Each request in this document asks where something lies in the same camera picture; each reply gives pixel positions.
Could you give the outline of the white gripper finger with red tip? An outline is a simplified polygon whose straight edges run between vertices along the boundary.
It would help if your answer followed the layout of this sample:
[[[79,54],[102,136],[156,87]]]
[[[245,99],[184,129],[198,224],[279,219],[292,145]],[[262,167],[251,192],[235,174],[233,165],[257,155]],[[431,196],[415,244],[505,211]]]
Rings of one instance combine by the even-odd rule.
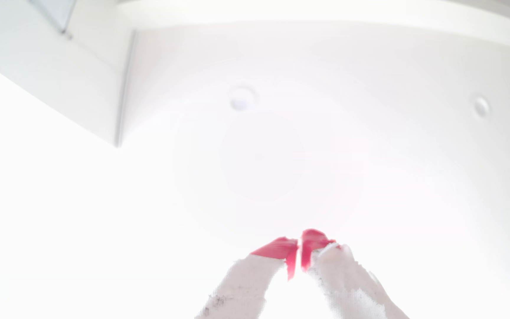
[[[348,245],[319,230],[301,234],[301,269],[314,279],[335,318],[408,318]]]
[[[259,318],[276,274],[294,278],[298,249],[298,239],[279,237],[237,260],[195,318]]]

